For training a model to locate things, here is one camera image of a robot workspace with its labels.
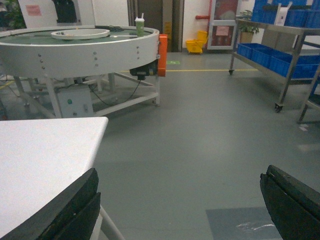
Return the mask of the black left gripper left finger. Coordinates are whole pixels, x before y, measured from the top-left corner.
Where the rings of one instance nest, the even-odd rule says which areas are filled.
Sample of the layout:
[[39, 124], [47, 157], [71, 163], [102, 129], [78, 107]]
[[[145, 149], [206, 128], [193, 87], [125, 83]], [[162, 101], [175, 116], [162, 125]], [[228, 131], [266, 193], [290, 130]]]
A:
[[100, 212], [99, 177], [90, 168], [2, 240], [89, 240]]

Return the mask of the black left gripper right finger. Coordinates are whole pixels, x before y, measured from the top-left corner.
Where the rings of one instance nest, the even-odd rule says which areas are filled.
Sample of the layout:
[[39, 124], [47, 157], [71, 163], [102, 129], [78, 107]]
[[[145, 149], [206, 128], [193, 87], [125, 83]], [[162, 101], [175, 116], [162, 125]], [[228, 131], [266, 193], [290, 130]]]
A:
[[267, 211], [284, 240], [320, 238], [320, 193], [280, 168], [269, 165], [260, 175]]

